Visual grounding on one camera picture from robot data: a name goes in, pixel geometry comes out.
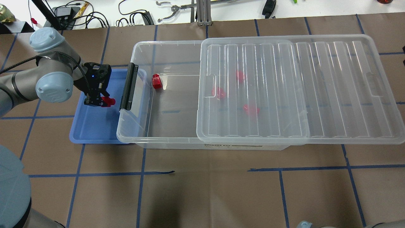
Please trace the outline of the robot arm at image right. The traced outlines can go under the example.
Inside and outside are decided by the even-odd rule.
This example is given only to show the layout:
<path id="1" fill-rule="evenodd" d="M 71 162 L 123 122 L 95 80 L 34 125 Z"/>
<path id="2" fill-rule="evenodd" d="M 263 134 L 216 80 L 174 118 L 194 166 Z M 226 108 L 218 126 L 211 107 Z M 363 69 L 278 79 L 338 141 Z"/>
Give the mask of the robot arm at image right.
<path id="1" fill-rule="evenodd" d="M 107 92 L 110 65 L 84 62 L 54 28 L 32 33 L 29 44 L 37 55 L 35 68 L 1 76 L 1 117 L 26 102 L 41 99 L 62 103 L 76 87 L 84 93 L 85 105 L 110 107 L 115 99 Z M 64 225 L 32 208 L 31 181 L 21 160 L 1 146 L 1 227 L 63 228 Z"/>

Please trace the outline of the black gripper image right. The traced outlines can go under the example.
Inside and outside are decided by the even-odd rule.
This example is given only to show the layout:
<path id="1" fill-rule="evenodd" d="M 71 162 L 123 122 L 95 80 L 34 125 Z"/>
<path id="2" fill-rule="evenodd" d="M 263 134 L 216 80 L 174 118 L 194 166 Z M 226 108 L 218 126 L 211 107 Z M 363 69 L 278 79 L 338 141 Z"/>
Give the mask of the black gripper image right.
<path id="1" fill-rule="evenodd" d="M 84 105 L 101 106 L 101 97 L 110 97 L 107 87 L 112 73 L 111 66 L 87 62 L 82 64 L 81 69 L 84 74 L 74 80 L 73 85 L 85 94 Z"/>

